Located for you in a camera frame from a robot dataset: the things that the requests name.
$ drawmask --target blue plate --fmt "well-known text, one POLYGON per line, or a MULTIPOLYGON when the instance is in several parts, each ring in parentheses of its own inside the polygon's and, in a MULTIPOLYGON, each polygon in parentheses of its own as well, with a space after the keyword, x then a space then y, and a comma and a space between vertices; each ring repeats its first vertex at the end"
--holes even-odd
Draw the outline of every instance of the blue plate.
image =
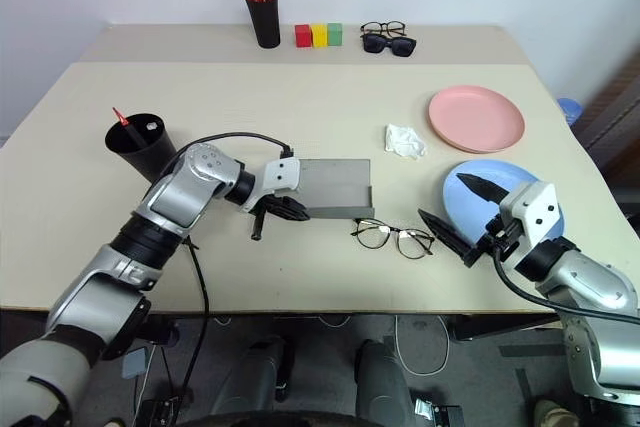
MULTIPOLYGON (((521 182, 539 180, 535 175, 517 165, 501 160, 470 160, 456 166, 444 181, 444 208, 454 227, 469 242, 476 243, 485 233, 485 225, 499 212, 498 206, 471 192, 456 174, 473 174, 490 180, 512 191, 521 182)), ((547 238, 555 239, 564 233, 564 216, 556 222, 547 238)))

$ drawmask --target eyeglasses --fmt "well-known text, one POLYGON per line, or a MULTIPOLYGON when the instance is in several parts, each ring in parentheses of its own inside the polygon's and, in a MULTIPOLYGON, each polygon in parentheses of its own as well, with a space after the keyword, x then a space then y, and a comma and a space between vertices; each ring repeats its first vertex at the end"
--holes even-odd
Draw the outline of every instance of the eyeglasses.
POLYGON ((363 34, 382 34, 386 32, 389 37, 404 37, 404 29, 406 25, 403 22, 393 20, 391 22, 367 22, 360 26, 360 32, 363 34))
POLYGON ((423 230, 398 229, 376 219, 354 219, 356 231, 351 235, 367 249, 379 249, 396 233, 396 247, 408 259, 421 259, 433 255, 431 244, 435 238, 423 230))
POLYGON ((409 57, 416 47, 416 41, 409 37, 394 37, 388 39, 380 34, 362 34, 362 47, 365 52, 379 54, 386 47, 391 47, 393 55, 409 57))

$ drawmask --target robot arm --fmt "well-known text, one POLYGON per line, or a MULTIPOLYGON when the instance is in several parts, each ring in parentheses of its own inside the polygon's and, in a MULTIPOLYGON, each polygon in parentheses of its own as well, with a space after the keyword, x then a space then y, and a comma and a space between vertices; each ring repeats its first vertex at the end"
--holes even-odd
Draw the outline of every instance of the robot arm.
POLYGON ((273 197, 296 189, 299 176, 295 157, 268 163, 256 178, 212 145, 189 147, 58 299, 45 335, 0 360, 0 425, 69 425, 91 368, 128 349, 151 307, 143 292, 158 282, 211 199, 225 198, 243 212, 264 199, 277 215, 306 220, 302 205, 278 205, 273 197))
POLYGON ((509 193, 474 175, 458 177, 475 194, 499 205, 500 213, 487 224, 487 233, 471 246, 445 222, 419 211, 425 223, 468 267, 483 253, 492 255, 503 282, 531 301, 541 299, 519 291, 504 271, 515 270, 535 282, 536 290, 554 302, 537 303, 555 306, 563 323, 574 390, 590 399, 594 412, 606 411, 620 425, 637 425, 640 319, 631 281, 614 267, 590 259, 563 237, 544 240, 560 218, 552 184, 523 183, 509 193), (624 315, 626 321, 612 320, 609 314, 624 315), (636 416, 633 422, 630 415, 636 416))

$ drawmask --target black cup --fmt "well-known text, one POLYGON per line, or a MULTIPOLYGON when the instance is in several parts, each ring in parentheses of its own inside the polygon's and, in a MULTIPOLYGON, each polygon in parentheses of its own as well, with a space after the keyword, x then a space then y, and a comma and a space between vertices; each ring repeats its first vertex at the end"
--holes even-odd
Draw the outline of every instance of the black cup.
POLYGON ((153 182, 176 154, 176 149, 167 135, 164 122, 157 115, 135 114, 127 117, 127 120, 142 136, 147 147, 141 149, 120 122, 111 126, 104 143, 111 152, 118 154, 145 179, 153 182))
POLYGON ((268 2, 246 1, 258 45, 264 49, 273 49, 280 45, 278 0, 270 0, 268 2))

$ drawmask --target crumpled white tissue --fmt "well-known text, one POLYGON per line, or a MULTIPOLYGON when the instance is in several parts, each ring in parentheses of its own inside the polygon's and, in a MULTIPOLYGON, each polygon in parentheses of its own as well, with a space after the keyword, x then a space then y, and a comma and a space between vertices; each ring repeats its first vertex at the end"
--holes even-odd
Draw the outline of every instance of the crumpled white tissue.
POLYGON ((384 150, 395 152, 402 157, 419 159, 427 151, 427 145, 418 137, 411 127, 398 127, 387 125, 386 145, 384 150))

